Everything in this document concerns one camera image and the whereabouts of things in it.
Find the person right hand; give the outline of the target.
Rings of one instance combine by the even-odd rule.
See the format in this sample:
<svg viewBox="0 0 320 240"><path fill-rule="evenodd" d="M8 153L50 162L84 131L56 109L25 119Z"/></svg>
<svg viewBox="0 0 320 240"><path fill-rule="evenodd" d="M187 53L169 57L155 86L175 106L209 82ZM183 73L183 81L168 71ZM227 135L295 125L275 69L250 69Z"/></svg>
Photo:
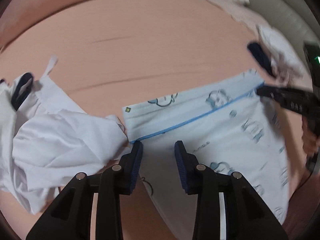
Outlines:
<svg viewBox="0 0 320 240"><path fill-rule="evenodd" d="M307 156L313 157L319 150L319 137L310 131L308 120L304 116L302 117L302 131L303 151Z"/></svg>

